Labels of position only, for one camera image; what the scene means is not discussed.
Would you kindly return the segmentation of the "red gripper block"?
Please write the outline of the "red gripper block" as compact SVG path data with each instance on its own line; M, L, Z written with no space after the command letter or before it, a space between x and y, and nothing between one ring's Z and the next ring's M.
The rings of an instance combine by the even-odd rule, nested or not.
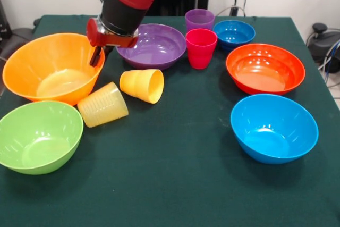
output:
M96 47L90 60L90 66L96 67L103 47L105 54L110 54L115 47L131 48L138 40L139 30L133 34L124 36L107 29L100 18L90 18L87 23L87 38L91 46Z

